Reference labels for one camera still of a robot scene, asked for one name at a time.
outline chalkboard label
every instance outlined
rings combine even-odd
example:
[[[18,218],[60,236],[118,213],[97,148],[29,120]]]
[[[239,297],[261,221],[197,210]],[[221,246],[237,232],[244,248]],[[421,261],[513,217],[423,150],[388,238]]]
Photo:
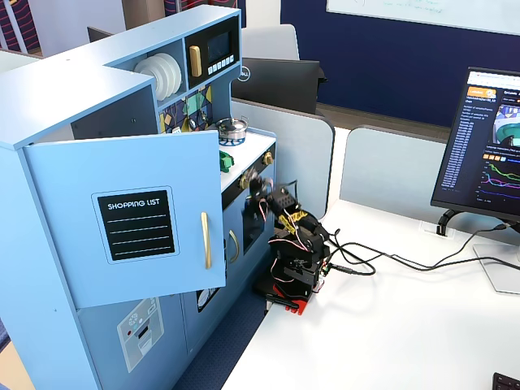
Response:
[[[173,254],[174,242],[168,191],[97,195],[100,225],[112,262]]]

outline gray partition panel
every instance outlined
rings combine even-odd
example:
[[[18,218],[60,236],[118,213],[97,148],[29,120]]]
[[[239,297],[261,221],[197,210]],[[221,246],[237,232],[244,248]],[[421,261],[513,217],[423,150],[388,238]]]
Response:
[[[323,117],[240,99],[234,118],[276,134],[276,181],[298,180],[298,200],[316,218],[327,212],[334,127]]]
[[[437,223],[445,209],[430,206],[445,143],[382,128],[357,128],[347,139],[340,199]],[[464,213],[449,226],[464,232],[493,228],[498,220]],[[520,245],[520,235],[484,233]]]

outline gold door handle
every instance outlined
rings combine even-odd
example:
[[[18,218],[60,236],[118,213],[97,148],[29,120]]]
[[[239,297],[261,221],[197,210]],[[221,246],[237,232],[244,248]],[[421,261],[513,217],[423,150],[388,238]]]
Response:
[[[211,242],[210,242],[210,227],[208,226],[208,214],[203,212],[201,214],[202,220],[202,236],[204,237],[204,251],[206,254],[206,269],[211,268]]]
[[[233,230],[231,230],[231,229],[229,230],[229,235],[231,236],[233,241],[235,241],[235,246],[236,246],[236,255],[229,262],[235,262],[238,259],[238,256],[241,254],[241,246],[238,244],[238,239],[236,238],[236,235],[233,232]]]

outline white plate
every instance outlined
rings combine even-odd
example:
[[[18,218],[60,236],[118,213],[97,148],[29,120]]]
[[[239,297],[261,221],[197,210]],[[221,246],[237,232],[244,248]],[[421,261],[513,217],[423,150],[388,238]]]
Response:
[[[175,81],[174,81],[174,84],[173,84],[173,92],[172,93],[176,93],[179,90],[179,88],[180,88],[180,83],[182,83],[182,75],[180,73],[180,66],[179,66],[179,64],[169,54],[157,53],[155,56],[161,57],[162,59],[166,59],[166,61],[170,64],[171,70],[173,71],[173,74],[175,75]]]
[[[162,101],[166,98],[168,92],[168,76],[163,67],[159,66],[151,57],[148,60],[141,73],[150,71],[154,74],[157,83],[157,88],[155,89],[157,100]]]
[[[173,69],[171,69],[170,63],[163,57],[159,55],[155,55],[153,57],[149,58],[152,61],[155,61],[158,66],[160,66],[162,69],[164,69],[166,76],[167,76],[167,92],[166,97],[169,98],[171,94],[173,93],[173,87],[176,80],[176,75],[173,72]]]
[[[142,61],[140,61],[139,63],[137,63],[136,67],[133,68],[133,71],[135,73],[141,73],[141,71],[143,70],[143,68],[146,66],[146,64],[148,63],[148,60],[149,58],[145,58],[143,59]]]

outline blue wall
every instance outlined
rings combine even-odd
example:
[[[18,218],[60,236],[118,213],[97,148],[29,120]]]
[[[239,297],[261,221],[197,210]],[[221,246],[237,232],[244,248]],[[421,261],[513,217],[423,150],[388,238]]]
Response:
[[[329,79],[319,101],[451,127],[469,66],[520,71],[520,37],[325,11],[327,0],[282,0],[301,59]]]

